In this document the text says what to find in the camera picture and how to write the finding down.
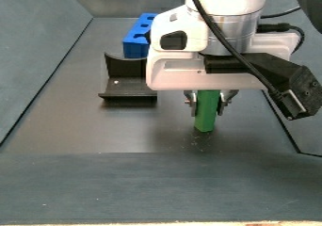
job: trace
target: blue block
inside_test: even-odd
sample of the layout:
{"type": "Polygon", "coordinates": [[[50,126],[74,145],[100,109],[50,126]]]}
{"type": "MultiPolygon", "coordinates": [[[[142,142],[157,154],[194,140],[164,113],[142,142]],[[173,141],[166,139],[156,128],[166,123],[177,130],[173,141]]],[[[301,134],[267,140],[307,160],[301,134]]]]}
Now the blue block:
{"type": "Polygon", "coordinates": [[[124,52],[128,58],[148,57],[149,42],[145,33],[152,29],[157,13],[142,13],[136,25],[124,39],[124,52]]]}

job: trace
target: black holder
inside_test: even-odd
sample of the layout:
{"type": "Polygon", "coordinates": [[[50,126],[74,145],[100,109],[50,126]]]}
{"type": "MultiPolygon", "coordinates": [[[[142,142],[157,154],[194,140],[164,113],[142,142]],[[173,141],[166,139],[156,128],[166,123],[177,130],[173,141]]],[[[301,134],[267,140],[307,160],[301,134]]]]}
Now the black holder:
{"type": "Polygon", "coordinates": [[[146,58],[118,58],[105,54],[109,71],[106,92],[98,96],[118,105],[154,105],[158,92],[146,85],[146,58]]]}

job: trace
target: floor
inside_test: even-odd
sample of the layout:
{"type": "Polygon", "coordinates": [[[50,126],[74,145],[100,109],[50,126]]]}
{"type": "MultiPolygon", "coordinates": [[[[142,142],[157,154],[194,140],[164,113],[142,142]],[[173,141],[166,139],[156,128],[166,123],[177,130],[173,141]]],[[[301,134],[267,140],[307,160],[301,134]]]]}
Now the floor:
{"type": "Polygon", "coordinates": [[[297,153],[261,91],[206,134],[182,91],[152,107],[98,97],[134,21],[94,19],[2,145],[2,223],[322,220],[322,160],[297,153]]]}

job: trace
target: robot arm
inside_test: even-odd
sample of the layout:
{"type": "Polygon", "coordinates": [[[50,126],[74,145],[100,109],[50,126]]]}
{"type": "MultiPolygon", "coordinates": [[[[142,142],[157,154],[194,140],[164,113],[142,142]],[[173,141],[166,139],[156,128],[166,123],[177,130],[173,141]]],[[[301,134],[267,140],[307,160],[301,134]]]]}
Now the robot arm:
{"type": "MultiPolygon", "coordinates": [[[[279,96],[273,99],[291,120],[315,115],[322,105],[321,85],[307,67],[289,63],[299,36],[293,33],[257,34],[267,0],[201,2],[208,18],[201,16],[196,0],[186,0],[185,6],[165,12],[154,21],[148,58],[149,87],[269,88],[271,92],[276,89],[279,96]],[[241,59],[234,60],[232,50],[224,46],[206,19],[220,27],[233,50],[248,55],[251,66],[241,64],[241,59]]],[[[316,7],[312,0],[300,0],[300,4],[321,29],[317,11],[321,7],[316,7]]]]}

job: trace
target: cable connector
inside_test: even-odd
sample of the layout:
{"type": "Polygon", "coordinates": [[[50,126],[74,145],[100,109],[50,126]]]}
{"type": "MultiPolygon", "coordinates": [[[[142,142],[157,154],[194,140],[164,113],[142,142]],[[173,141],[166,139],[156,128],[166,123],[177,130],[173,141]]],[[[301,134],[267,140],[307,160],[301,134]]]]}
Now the cable connector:
{"type": "Polygon", "coordinates": [[[260,24],[257,28],[259,33],[269,32],[288,32],[292,29],[292,25],[288,23],[281,24],[260,24]]]}

